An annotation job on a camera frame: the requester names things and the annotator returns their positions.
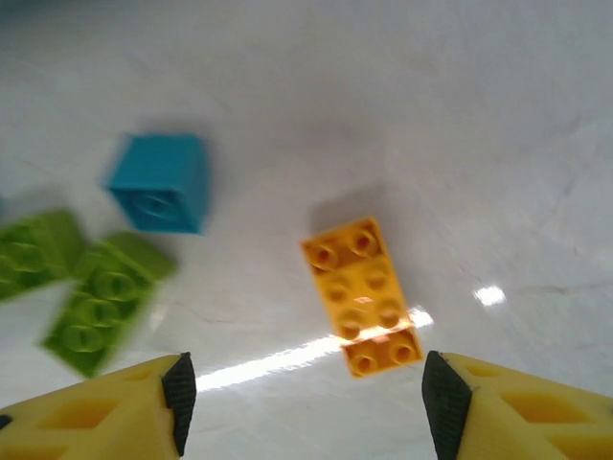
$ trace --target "teal lego brick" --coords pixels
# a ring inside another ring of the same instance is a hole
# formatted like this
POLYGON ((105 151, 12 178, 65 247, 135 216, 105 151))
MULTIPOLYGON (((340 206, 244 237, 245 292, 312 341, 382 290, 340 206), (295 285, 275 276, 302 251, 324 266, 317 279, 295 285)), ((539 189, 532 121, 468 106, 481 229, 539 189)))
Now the teal lego brick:
POLYGON ((209 211, 209 176, 202 139, 152 133, 127 137, 104 187, 136 229, 197 234, 209 211))
POLYGON ((0 229, 0 301, 71 278, 85 249, 77 221, 63 209, 0 229))
POLYGON ((43 348, 95 377, 128 338, 156 285, 175 269, 171 259, 136 235, 121 233, 102 241, 79 263, 79 285, 43 348))

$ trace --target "yellow lego brick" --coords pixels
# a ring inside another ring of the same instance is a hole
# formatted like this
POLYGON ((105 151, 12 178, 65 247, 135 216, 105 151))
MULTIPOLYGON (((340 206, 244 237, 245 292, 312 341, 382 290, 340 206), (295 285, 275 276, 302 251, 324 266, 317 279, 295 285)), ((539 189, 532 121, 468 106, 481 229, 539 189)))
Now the yellow lego brick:
POLYGON ((423 359, 374 218, 330 230, 301 246, 354 377, 423 359))
POLYGON ((372 328, 409 325, 406 302, 374 218, 302 242, 336 334, 360 338, 372 328))
POLYGON ((169 460, 195 401, 189 354, 165 356, 0 410, 0 460, 169 460))
POLYGON ((613 398, 438 352, 422 393, 440 459, 613 459, 613 398))
POLYGON ((366 377, 423 359, 412 327, 342 345, 352 375, 366 377))

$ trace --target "lego brick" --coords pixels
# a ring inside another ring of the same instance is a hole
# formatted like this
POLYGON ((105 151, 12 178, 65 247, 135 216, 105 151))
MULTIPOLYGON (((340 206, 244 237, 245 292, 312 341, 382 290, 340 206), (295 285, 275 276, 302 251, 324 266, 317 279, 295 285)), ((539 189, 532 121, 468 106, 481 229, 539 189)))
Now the lego brick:
POLYGON ((160 357, 1 409, 0 420, 11 423, 0 430, 0 459, 177 459, 194 404, 190 354, 160 357), (169 380, 180 420, 168 401, 169 380))
POLYGON ((613 399, 430 352, 422 394, 441 459, 613 458, 613 399))
POLYGON ((339 337, 354 340, 372 327, 410 324, 406 301, 373 218, 303 241, 302 248, 339 337))
POLYGON ((66 210, 0 229, 0 300, 72 277, 85 247, 76 220, 66 210))
POLYGON ((170 259, 136 235, 102 241, 79 263, 80 284, 42 346, 94 377, 126 339, 156 284, 174 270, 170 259))
POLYGON ((190 134, 131 136, 105 188, 138 230, 199 233, 209 201, 206 146, 190 134))
POLYGON ((374 218, 330 230, 301 246, 354 377, 423 359, 374 218))
POLYGON ((381 335, 341 346, 352 376, 367 377, 398 366, 421 361, 423 352, 414 328, 381 335))

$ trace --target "green lego brick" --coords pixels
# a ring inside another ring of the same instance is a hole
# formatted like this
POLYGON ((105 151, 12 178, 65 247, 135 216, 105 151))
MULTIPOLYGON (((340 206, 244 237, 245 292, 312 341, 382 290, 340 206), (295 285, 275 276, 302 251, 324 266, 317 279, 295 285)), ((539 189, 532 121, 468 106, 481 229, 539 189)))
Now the green lego brick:
POLYGON ((42 346, 84 376, 112 358, 155 291, 176 265, 140 237, 102 241, 79 263, 80 284, 42 346))
POLYGON ((66 210, 0 229, 0 301, 70 278, 85 248, 79 226, 66 210))

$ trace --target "white surface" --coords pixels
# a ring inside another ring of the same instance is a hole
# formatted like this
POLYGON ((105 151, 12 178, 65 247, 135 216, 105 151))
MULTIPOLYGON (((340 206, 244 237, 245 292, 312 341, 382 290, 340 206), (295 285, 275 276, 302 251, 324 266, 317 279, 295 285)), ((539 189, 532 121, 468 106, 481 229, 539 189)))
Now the white surface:
MULTIPOLYGON (((367 214, 426 350, 613 393, 610 2, 59 4, 0 28, 0 195, 95 239, 122 132, 216 145, 207 235, 153 238, 181 271, 113 366, 193 353, 186 458, 433 458, 421 368, 352 380, 299 252, 367 214)), ((0 406, 77 381, 33 345, 68 288, 2 306, 0 406)))

